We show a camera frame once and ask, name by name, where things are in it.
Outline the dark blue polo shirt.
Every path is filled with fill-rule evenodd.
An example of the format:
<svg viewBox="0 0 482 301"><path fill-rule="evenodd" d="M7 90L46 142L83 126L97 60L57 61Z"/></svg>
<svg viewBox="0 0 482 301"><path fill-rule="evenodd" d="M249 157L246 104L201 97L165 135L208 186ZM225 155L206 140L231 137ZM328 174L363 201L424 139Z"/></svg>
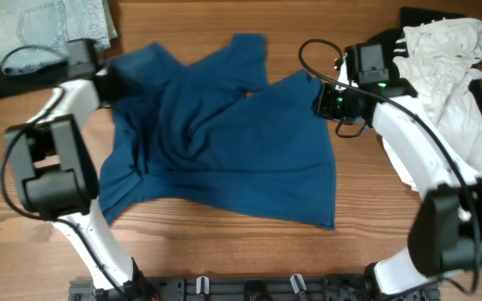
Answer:
<svg viewBox="0 0 482 301"><path fill-rule="evenodd" d="M137 202L177 198L257 217L335 226L336 165L312 103L321 82L298 71L270 83L266 40L237 33L185 65L159 43L110 61L126 85L100 169L113 222Z"/></svg>

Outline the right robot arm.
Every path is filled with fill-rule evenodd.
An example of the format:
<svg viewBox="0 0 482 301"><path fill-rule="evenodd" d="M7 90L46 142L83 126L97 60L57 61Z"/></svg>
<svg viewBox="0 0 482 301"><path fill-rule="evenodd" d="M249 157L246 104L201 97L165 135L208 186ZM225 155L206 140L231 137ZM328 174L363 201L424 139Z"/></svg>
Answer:
<svg viewBox="0 0 482 301"><path fill-rule="evenodd" d="M389 300L471 272L474 293L482 269L482 176L450 147L422 112L405 79L390 79L378 43L338 53L335 68L345 80L323 74L315 112L340 125L373 128L396 152L412 177L422 204L407 246L372 263L364 273L365 295Z"/></svg>

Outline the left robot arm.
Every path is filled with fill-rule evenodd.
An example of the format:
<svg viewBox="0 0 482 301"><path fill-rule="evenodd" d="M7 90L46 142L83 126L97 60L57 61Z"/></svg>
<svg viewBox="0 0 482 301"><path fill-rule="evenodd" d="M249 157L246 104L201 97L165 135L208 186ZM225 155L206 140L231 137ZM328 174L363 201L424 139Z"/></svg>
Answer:
<svg viewBox="0 0 482 301"><path fill-rule="evenodd" d="M3 200L19 215L50 222L66 236L90 271L90 299L154 298L155 289L100 210L98 177L80 133L101 107L113 74L99 63L94 40L71 40L66 49L66 80L34 117L5 132L2 165L12 167L21 204L10 200L0 171Z"/></svg>

